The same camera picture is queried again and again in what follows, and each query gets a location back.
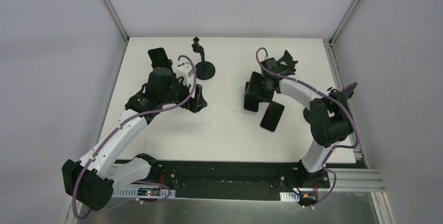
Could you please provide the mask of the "black folding phone stand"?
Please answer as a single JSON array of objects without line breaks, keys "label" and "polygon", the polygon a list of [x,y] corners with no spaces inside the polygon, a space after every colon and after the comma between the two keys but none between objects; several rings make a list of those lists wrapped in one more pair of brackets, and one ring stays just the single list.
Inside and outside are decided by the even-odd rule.
[{"label": "black folding phone stand", "polygon": [[296,64],[298,61],[294,60],[292,55],[285,50],[282,57],[277,61],[277,73],[283,76],[294,75],[296,72]]}]

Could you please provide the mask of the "black round-base phone stand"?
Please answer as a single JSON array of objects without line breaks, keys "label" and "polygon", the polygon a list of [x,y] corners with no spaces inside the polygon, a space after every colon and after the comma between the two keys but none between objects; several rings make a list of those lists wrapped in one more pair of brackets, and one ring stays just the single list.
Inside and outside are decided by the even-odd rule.
[{"label": "black round-base phone stand", "polygon": [[201,57],[201,61],[195,65],[196,76],[199,80],[209,80],[215,76],[216,69],[211,62],[206,61],[204,48],[200,45],[199,41],[200,39],[195,37],[191,45],[193,52],[198,53]]}]

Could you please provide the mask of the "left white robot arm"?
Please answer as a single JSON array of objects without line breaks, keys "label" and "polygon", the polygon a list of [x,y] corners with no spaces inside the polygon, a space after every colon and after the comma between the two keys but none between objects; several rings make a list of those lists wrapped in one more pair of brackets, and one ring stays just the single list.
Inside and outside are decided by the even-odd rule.
[{"label": "left white robot arm", "polygon": [[124,106],[124,110],[109,132],[86,154],[62,165],[65,192],[73,203],[81,202],[90,211],[100,211],[114,191],[143,180],[154,184],[159,170],[155,159],[136,155],[119,168],[113,164],[128,144],[161,112],[184,108],[196,113],[207,106],[202,98],[202,86],[196,82],[196,68],[183,63],[175,71],[155,67],[147,83]]}]

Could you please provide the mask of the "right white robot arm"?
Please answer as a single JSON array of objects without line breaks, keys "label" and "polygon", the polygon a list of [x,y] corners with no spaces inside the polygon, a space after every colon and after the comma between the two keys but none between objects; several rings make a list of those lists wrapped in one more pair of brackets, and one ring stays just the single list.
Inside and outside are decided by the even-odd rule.
[{"label": "right white robot arm", "polygon": [[330,151],[355,130],[347,101],[354,94],[357,83],[342,90],[330,88],[325,94],[296,77],[297,63],[291,57],[260,61],[261,71],[252,72],[245,83],[243,107],[258,112],[260,103],[269,103],[260,126],[273,132],[284,111],[283,105],[273,101],[274,94],[286,95],[304,106],[303,117],[310,125],[313,141],[298,161],[296,181],[303,187],[310,187],[324,171]]}]

